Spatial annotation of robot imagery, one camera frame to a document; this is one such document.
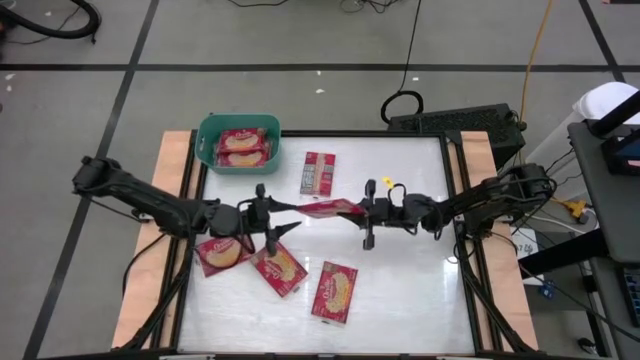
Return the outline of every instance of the white table surface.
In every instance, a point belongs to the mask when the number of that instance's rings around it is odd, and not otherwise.
[[[389,176],[409,193],[437,201],[448,197],[436,138],[283,138],[278,171],[262,176],[207,173],[204,198],[228,204],[254,196],[264,183],[274,199],[314,202],[299,194],[307,151],[337,155],[333,199],[359,202],[368,179]],[[393,199],[399,204],[401,189]],[[463,281],[451,264],[455,243],[447,226],[440,241],[422,229],[375,228],[375,248],[362,249],[364,231],[340,219],[311,219],[297,212],[272,214],[271,224],[302,221],[282,244],[309,275],[297,293],[281,299],[250,262],[204,278],[193,264],[178,348],[183,352],[473,354]],[[208,237],[201,236],[198,243]],[[254,235],[256,248],[264,236]],[[324,261],[358,269],[347,324],[322,323],[311,315]]]

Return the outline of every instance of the teal basket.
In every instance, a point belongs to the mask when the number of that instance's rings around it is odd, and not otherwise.
[[[235,168],[216,166],[214,146],[223,130],[265,128],[271,141],[271,158],[263,167]],[[280,164],[280,121],[269,114],[213,114],[202,120],[196,138],[195,153],[198,159],[214,172],[224,175],[271,174]]]

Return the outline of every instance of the snack package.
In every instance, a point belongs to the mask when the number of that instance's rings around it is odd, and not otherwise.
[[[346,324],[357,275],[356,269],[325,261],[311,314]]]
[[[335,164],[336,156],[334,154],[307,152],[302,170],[300,194],[331,196]]]
[[[218,154],[216,166],[219,167],[263,167],[269,160],[269,153],[256,150],[239,153]]]
[[[307,271],[279,242],[276,249],[278,252],[269,256],[267,249],[263,248],[251,258],[251,263],[278,295],[285,297],[298,289]]]
[[[226,238],[213,238],[196,246],[200,265],[204,272],[204,277],[213,276],[221,271],[232,268],[246,260],[249,260],[249,254],[240,245],[238,240]]]
[[[321,201],[313,204],[301,205],[296,210],[315,219],[338,216],[338,213],[364,214],[365,210],[347,199]]]
[[[265,150],[266,133],[263,128],[224,130],[216,151],[218,154],[228,154]]]

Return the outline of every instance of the wooden board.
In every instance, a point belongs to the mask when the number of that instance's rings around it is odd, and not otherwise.
[[[190,134],[190,131],[165,132],[152,181],[154,186],[178,195]],[[483,179],[495,176],[496,171],[487,134],[484,132],[463,132],[462,137],[471,185],[477,185]],[[457,166],[455,149],[450,147],[449,150],[450,154],[452,154],[454,183],[458,190],[462,188],[460,171]],[[193,167],[189,197],[193,197],[195,192],[199,168],[200,165],[196,162]],[[507,225],[497,224],[493,231],[510,237]],[[154,224],[142,225],[136,252],[140,251],[157,236],[157,227]],[[133,266],[114,335],[114,347],[127,342],[155,307],[160,292],[168,248],[169,241],[158,244]],[[182,247],[178,253],[182,254],[183,249]],[[537,348],[531,314],[513,248],[504,239],[495,236],[485,239],[484,249],[496,306],[522,339],[529,346]],[[177,266],[179,266],[180,261],[181,257],[176,261]],[[485,349],[490,349],[491,342],[489,340],[486,312],[477,300],[476,303],[480,319],[482,343],[485,345]],[[169,344],[174,313],[175,301],[167,310],[165,316],[161,346],[168,346]]]

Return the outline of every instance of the yellow clip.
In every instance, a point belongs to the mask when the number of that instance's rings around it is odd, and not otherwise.
[[[388,176],[385,176],[382,178],[382,182],[387,184],[387,186],[389,187],[389,189],[393,189],[393,181],[391,181],[391,178]]]

